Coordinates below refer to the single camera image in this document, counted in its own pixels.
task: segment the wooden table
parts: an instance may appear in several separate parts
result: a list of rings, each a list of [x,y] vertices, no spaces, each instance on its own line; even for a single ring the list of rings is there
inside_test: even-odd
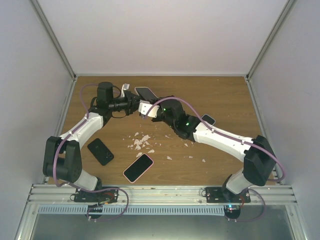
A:
[[[200,115],[209,114],[216,126],[237,135],[255,138],[260,134],[257,116],[243,77],[194,76],[88,76],[79,77],[74,88],[63,132],[70,130],[85,115],[79,99],[81,87],[89,83],[111,82],[149,87],[158,97],[174,95],[189,102]],[[89,105],[96,96],[95,86],[83,91]],[[184,110],[192,111],[183,104]],[[149,135],[150,145],[141,150],[131,148],[134,139]],[[100,138],[114,154],[106,166],[94,158],[87,149],[88,143]],[[142,120],[138,112],[122,119],[112,118],[96,132],[81,150],[82,166],[88,173],[102,179],[105,185],[129,184],[123,171],[136,159],[148,153],[154,165],[136,181],[137,185],[222,185],[243,164],[233,156],[214,147],[180,139],[165,123]]]

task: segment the white wall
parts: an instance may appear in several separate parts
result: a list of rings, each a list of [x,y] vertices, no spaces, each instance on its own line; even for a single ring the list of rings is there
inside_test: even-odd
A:
[[[245,75],[286,0],[39,2],[78,75]]]
[[[299,0],[253,74],[275,154],[311,239],[320,236],[320,1]]]
[[[28,0],[0,7],[1,239],[14,239],[71,78]]]

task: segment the red smartphone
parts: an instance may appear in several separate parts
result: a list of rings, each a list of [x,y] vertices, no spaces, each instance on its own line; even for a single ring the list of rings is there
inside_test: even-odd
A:
[[[124,177],[130,182],[137,181],[151,166],[154,161],[147,154],[138,157],[126,170],[123,171]]]

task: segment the black smartphone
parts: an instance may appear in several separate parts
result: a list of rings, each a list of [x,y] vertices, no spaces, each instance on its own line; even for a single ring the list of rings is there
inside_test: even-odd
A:
[[[216,120],[213,117],[209,116],[208,114],[204,114],[201,118],[202,120],[206,121],[208,124],[212,126],[215,125],[216,123]]]
[[[123,175],[130,183],[137,181],[151,166],[154,161],[147,155],[142,154],[126,170]]]
[[[107,165],[115,157],[99,138],[90,142],[88,149],[102,166]]]
[[[138,94],[142,100],[154,103],[158,100],[157,96],[146,86],[137,86],[134,88],[136,94]]]

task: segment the purple cable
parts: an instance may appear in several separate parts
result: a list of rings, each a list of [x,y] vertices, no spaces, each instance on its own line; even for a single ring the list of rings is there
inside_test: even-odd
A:
[[[145,118],[148,116],[148,114],[150,113],[150,111],[151,111],[156,105],[158,105],[159,103],[162,103],[163,101],[166,101],[166,100],[178,100],[178,101],[180,101],[180,102],[185,103],[185,104],[194,112],[194,114],[198,117],[198,119],[201,121],[201,123],[203,123],[203,124],[204,124],[208,129],[210,129],[213,133],[216,133],[216,134],[218,134],[218,135],[220,135],[220,136],[222,136],[222,137],[225,137],[225,138],[227,138],[227,139],[231,139],[231,140],[234,140],[234,141],[236,141],[236,142],[242,143],[242,140],[240,140],[240,139],[238,139],[238,138],[236,138],[236,137],[229,136],[229,135],[224,134],[223,132],[220,132],[220,131],[217,131],[217,130],[213,130],[213,128],[212,128],[210,125],[208,125],[208,124],[200,117],[200,115],[197,113],[197,111],[196,111],[188,102],[186,102],[185,100],[183,100],[183,99],[181,99],[181,98],[179,98],[179,97],[175,97],[175,96],[168,96],[168,97],[165,97],[165,98],[162,98],[162,99],[156,101],[156,102],[149,108],[149,110],[146,112],[146,114],[145,114],[145,116],[144,116],[143,119],[145,119]],[[280,182],[280,181],[282,181],[282,180],[286,177],[287,173],[286,173],[286,171],[285,171],[284,166],[283,166],[283,165],[281,164],[281,162],[279,162],[279,160],[278,160],[274,155],[272,155],[269,151],[265,150],[264,148],[262,148],[262,147],[260,147],[260,146],[258,146],[258,145],[256,145],[256,144],[254,144],[254,143],[250,143],[250,142],[247,142],[247,141],[245,141],[244,144],[249,145],[249,146],[251,146],[251,147],[254,147],[254,148],[256,148],[256,149],[264,152],[264,153],[267,154],[270,158],[272,158],[272,159],[279,165],[279,167],[281,168],[282,177],[280,177],[280,178],[278,178],[278,179],[268,179],[268,181]]]
[[[262,213],[259,216],[252,218],[252,219],[248,219],[248,220],[236,220],[236,219],[225,217],[226,219],[228,219],[228,220],[231,219],[231,220],[234,220],[235,222],[238,222],[238,223],[250,223],[250,222],[257,221],[257,220],[263,218],[263,216],[266,214],[266,202],[265,202],[264,198],[256,190],[253,190],[251,188],[248,188],[248,190],[254,192],[261,199],[262,205],[263,205]]]
[[[68,182],[68,181],[64,181],[63,183],[59,184],[58,183],[58,179],[57,179],[57,162],[58,162],[58,157],[59,157],[59,152],[62,148],[62,146],[64,145],[64,143],[68,140],[68,138],[70,138],[79,128],[81,128],[87,121],[88,121],[88,118],[89,118],[89,110],[85,104],[85,101],[83,99],[83,96],[82,96],[82,92],[83,90],[86,88],[86,87],[89,87],[89,86],[98,86],[98,84],[96,83],[89,83],[89,84],[86,84],[84,85],[81,89],[80,89],[80,93],[79,93],[79,96],[80,96],[80,100],[81,100],[81,103],[86,111],[86,118],[87,119],[84,119],[70,134],[68,134],[59,144],[59,146],[57,147],[56,151],[55,151],[55,155],[54,155],[54,158],[53,158],[53,181],[55,183],[55,185],[57,187],[62,187],[63,185],[67,184],[73,188],[76,188],[76,189],[81,189],[82,191],[84,192],[87,192],[87,193],[101,193],[101,192],[104,192],[104,191],[108,191],[108,190],[119,190],[121,192],[123,192],[126,196],[126,206],[124,208],[124,210],[117,216],[115,217],[112,217],[112,218],[108,218],[108,219],[101,219],[99,221],[97,221],[95,219],[95,222],[105,222],[105,221],[110,221],[110,220],[114,220],[114,219],[117,219],[119,217],[121,217],[128,209],[128,206],[129,206],[129,195],[128,193],[121,189],[121,188],[118,188],[118,187],[108,187],[108,188],[104,188],[104,189],[100,189],[100,190],[87,190],[87,189],[84,189],[84,188],[81,188],[71,182]]]

